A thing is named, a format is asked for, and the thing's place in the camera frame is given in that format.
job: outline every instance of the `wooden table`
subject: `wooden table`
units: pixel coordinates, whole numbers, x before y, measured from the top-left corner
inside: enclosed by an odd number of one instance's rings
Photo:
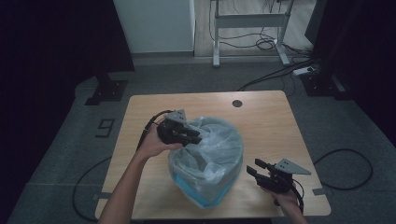
[[[234,107],[239,100],[242,106]],[[142,129],[152,116],[164,110],[185,109],[187,120],[201,116],[228,120],[242,135],[244,162],[238,179],[214,208],[200,209],[183,195],[168,170],[168,152],[151,158],[142,174],[134,206],[133,219],[150,218],[233,218],[281,217],[271,196],[263,192],[247,165],[266,175],[254,164],[259,158],[277,163],[287,158],[311,171],[312,175],[294,175],[305,190],[304,215],[327,216],[331,212],[325,195],[315,196],[321,189],[318,174],[306,149],[300,130],[283,91],[243,91],[136,95],[131,97],[120,129],[102,192],[109,193],[134,155]],[[100,216],[106,199],[100,199],[95,215]]]

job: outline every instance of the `black curtain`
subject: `black curtain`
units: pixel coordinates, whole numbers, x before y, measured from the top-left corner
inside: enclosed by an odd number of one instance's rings
[[[328,0],[314,47],[314,57],[323,59],[318,79],[336,76],[394,146],[395,10],[391,0]]]
[[[4,223],[62,126],[77,84],[134,66],[112,0],[0,4]]]

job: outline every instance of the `transparent plastic bag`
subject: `transparent plastic bag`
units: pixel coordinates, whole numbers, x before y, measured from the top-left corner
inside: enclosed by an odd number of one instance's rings
[[[200,133],[198,145],[169,153],[169,171],[186,197],[201,208],[218,205],[241,170],[243,141],[224,119],[200,117],[187,126]]]

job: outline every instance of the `power strip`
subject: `power strip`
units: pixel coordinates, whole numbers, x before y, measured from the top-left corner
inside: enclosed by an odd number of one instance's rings
[[[309,66],[309,67],[294,70],[293,75],[294,76],[308,75],[313,72],[315,72],[315,69],[313,67]]]

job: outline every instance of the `white wall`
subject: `white wall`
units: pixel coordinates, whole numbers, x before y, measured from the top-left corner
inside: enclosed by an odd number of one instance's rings
[[[132,53],[193,51],[193,0],[114,0]]]

